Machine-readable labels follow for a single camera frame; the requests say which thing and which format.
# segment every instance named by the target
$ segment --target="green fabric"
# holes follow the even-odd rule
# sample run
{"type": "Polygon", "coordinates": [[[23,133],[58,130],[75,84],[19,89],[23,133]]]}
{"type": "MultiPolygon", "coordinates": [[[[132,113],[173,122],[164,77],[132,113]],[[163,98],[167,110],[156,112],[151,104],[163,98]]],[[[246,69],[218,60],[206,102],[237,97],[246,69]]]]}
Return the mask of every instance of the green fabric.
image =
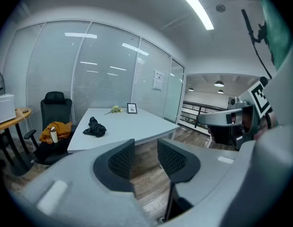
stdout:
{"type": "Polygon", "coordinates": [[[287,24],[272,2],[270,0],[260,1],[267,24],[267,39],[275,59],[275,69],[279,70],[293,44],[293,37],[287,24]]]}

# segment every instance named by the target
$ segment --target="black office chair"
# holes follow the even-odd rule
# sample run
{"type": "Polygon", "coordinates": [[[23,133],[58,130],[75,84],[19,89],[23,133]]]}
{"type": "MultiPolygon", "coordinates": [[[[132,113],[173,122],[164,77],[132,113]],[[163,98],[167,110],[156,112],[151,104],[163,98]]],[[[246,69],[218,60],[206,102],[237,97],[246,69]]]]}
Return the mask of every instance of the black office chair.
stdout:
{"type": "MultiPolygon", "coordinates": [[[[65,99],[62,92],[48,92],[45,95],[45,98],[41,101],[41,113],[42,113],[42,127],[43,130],[52,122],[70,122],[71,114],[71,104],[70,99],[65,99]]],[[[37,144],[34,134],[36,130],[31,130],[25,134],[24,139],[31,138],[34,146],[37,150],[35,154],[35,162],[43,165],[52,165],[63,157],[67,156],[66,151],[73,133],[75,132],[77,126],[71,126],[71,135],[67,139],[62,139],[57,144],[52,144],[52,147],[49,149],[49,146],[46,142],[41,142],[40,146],[37,144]]]]}

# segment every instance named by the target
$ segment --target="white table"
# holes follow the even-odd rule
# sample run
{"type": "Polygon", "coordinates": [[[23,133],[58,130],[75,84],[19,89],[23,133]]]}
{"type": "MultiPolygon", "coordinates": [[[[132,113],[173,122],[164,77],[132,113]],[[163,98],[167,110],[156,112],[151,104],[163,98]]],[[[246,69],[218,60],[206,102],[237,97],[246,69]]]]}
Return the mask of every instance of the white table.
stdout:
{"type": "Polygon", "coordinates": [[[129,139],[135,139],[135,144],[140,145],[163,137],[171,138],[171,135],[179,128],[174,123],[141,108],[137,109],[137,114],[127,113],[126,109],[120,113],[108,113],[110,110],[110,108],[89,108],[81,119],[67,151],[74,153],[129,139]],[[83,134],[83,131],[89,128],[89,119],[93,116],[107,129],[102,137],[83,134]]]}

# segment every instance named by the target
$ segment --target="ceiling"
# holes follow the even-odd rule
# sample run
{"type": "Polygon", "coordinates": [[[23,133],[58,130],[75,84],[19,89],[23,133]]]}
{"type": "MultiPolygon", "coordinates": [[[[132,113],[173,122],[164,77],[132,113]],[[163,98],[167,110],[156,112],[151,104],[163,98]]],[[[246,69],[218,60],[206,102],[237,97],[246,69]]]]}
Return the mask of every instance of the ceiling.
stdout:
{"type": "Polygon", "coordinates": [[[187,76],[186,90],[193,88],[195,92],[217,93],[222,89],[225,95],[239,96],[255,84],[259,78],[237,75],[195,75],[187,76]],[[221,80],[224,87],[216,87],[216,81],[221,80]]]}
{"type": "Polygon", "coordinates": [[[199,17],[185,0],[22,0],[15,19],[25,19],[40,10],[66,5],[97,6],[137,18],[161,31],[180,48],[187,58],[202,52],[207,42],[221,44],[239,41],[242,32],[241,8],[245,8],[251,24],[263,21],[260,4],[256,0],[199,0],[212,21],[214,30],[207,31],[199,17]],[[223,4],[226,11],[219,13],[215,6],[223,4]]]}

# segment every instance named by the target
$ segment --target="orange cloth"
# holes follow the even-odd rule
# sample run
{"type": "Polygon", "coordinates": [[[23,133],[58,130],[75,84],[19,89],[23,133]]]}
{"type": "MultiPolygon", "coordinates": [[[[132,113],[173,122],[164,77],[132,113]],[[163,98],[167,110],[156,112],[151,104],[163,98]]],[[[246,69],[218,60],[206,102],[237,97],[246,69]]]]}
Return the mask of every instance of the orange cloth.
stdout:
{"type": "Polygon", "coordinates": [[[67,124],[61,122],[52,122],[46,127],[46,129],[43,130],[39,140],[48,144],[52,144],[53,140],[51,138],[50,130],[53,126],[57,131],[58,141],[64,138],[68,138],[71,133],[71,125],[72,122],[67,124]]]}

